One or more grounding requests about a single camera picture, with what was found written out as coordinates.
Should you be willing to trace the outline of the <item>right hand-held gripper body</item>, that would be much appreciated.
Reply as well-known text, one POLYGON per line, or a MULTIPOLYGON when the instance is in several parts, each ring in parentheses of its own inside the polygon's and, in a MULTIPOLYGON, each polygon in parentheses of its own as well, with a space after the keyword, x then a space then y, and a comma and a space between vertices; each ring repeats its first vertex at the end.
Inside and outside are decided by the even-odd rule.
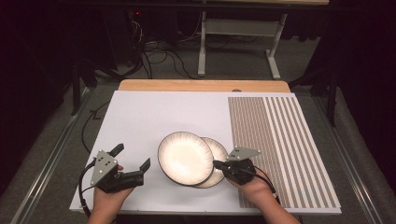
POLYGON ((250 182, 256 174, 251 159, 260 154, 261 152, 258 149, 235 147, 221 165, 224 176, 238 185, 245 185, 250 182))

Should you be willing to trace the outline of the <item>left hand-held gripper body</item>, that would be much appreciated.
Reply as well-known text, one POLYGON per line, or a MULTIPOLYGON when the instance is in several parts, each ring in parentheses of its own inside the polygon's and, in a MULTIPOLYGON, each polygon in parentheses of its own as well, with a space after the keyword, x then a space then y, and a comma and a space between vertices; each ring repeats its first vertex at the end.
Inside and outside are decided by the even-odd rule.
POLYGON ((95 159, 90 184, 105 193, 115 193, 143 186, 144 172, 139 170, 123 173, 119 170, 118 161, 107 152, 100 150, 95 159))

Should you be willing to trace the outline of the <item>white plate with dark rim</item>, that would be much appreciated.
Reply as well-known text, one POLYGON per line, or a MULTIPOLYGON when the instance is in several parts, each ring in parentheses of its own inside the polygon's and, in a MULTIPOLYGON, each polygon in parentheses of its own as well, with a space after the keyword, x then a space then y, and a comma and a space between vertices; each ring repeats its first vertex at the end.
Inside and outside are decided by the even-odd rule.
MULTIPOLYGON (((225 147, 219 143, 218 141, 209 138, 203 137, 203 140, 208 144, 210 147, 213 158, 215 161, 226 161, 228 152, 225 147)), ((198 186, 198 189, 207 189, 216 186, 222 179, 224 178, 224 174, 221 170, 217 168, 214 169, 212 176, 205 183, 198 186)))
POLYGON ((182 186, 203 184, 214 171, 209 145, 188 132, 168 134, 158 147, 158 162, 165 175, 182 186))

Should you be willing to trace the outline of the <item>person's right hand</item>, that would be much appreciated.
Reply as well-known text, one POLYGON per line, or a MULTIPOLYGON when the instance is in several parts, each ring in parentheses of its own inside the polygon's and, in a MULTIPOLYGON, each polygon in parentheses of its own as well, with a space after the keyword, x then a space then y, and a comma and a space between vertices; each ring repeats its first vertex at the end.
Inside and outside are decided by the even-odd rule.
POLYGON ((245 185, 238 185, 237 183, 233 182, 231 179, 227 179, 227 181, 234 187, 241 190, 243 196, 249 202, 250 199, 253 199, 255 197, 270 195, 270 194, 273 195, 273 192, 270 186, 268 185, 268 178, 266 177, 265 173, 260 170, 256 170, 256 176, 245 185))

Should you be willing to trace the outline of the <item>person's left hand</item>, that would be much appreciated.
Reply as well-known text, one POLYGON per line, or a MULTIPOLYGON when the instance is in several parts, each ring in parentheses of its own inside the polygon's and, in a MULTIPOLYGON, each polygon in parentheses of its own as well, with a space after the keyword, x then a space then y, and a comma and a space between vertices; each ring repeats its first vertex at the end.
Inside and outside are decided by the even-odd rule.
POLYGON ((110 207, 120 209, 125 200, 133 191, 134 188, 124 189, 115 193, 106 193, 99 188, 95 188, 93 194, 93 207, 110 207))

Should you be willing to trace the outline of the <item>brown striped placemat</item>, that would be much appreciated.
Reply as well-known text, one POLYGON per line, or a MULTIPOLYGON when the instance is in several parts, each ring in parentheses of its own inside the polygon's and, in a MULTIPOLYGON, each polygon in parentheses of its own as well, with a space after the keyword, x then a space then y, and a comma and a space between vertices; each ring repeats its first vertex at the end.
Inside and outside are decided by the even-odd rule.
POLYGON ((341 204, 297 98, 230 97, 233 144, 257 149, 280 203, 301 214, 340 214, 341 204))

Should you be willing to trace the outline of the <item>dark metal stand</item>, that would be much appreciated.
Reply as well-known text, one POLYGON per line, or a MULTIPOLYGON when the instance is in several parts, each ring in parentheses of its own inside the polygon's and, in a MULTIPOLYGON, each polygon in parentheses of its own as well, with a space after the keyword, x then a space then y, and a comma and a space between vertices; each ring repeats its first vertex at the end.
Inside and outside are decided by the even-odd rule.
POLYGON ((84 58, 77 59, 72 65, 72 116, 75 116, 81 107, 80 82, 83 82, 88 88, 95 88, 97 86, 93 65, 89 60, 84 58))
POLYGON ((327 98, 326 116, 334 127, 334 109, 336 106, 337 75, 330 68, 322 68, 317 71, 306 72, 302 77, 288 83, 292 89, 297 86, 310 85, 312 96, 325 96, 327 98))

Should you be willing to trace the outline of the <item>wooden table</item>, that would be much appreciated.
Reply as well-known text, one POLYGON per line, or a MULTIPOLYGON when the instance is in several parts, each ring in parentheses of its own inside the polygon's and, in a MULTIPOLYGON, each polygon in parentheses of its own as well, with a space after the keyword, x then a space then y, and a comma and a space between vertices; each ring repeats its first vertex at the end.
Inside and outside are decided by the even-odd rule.
POLYGON ((127 79, 119 90, 290 92, 290 87, 281 80, 127 79))

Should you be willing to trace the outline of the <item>black computer case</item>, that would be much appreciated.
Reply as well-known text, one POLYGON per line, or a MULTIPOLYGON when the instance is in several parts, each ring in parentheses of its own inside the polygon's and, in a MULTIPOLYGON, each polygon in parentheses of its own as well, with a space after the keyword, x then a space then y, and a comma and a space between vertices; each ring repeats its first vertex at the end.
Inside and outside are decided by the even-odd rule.
POLYGON ((115 69, 121 71, 136 65, 142 53, 140 27, 131 20, 125 8, 103 9, 102 15, 115 69))

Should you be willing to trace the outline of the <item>aluminium floor rail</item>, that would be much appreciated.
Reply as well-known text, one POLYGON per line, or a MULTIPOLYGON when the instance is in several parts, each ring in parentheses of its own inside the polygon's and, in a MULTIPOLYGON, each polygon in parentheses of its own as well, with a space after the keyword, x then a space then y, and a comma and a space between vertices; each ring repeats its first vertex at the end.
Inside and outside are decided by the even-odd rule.
POLYGON ((82 108, 90 100, 92 96, 92 90, 84 88, 82 94, 78 95, 78 99, 81 100, 81 106, 73 111, 67 119, 66 124, 63 126, 62 132, 59 134, 56 144, 51 149, 50 154, 45 160, 45 163, 40 169, 40 172, 35 176, 34 181, 30 185, 30 188, 26 192, 23 200, 20 203, 18 210, 9 222, 9 224, 27 224, 31 215, 35 211, 36 205, 38 204, 42 194, 44 193, 50 179, 58 166, 60 159, 65 151, 65 145, 68 141, 68 137, 73 131, 78 116, 80 115, 82 108))
POLYGON ((347 148, 342 142, 339 132, 336 130, 336 127, 332 126, 331 123, 328 121, 327 109, 325 107, 325 104, 318 97, 314 97, 313 101, 315 102, 315 105, 317 106, 319 113, 322 116, 322 119, 324 120, 327 129, 331 134, 332 140, 335 143, 338 157, 348 178, 348 182, 354 191, 354 194, 360 204, 360 207, 366 219, 370 224, 383 224, 383 220, 372 201, 372 197, 369 195, 367 187, 363 183, 357 168, 355 167, 352 159, 350 159, 347 153, 347 148))

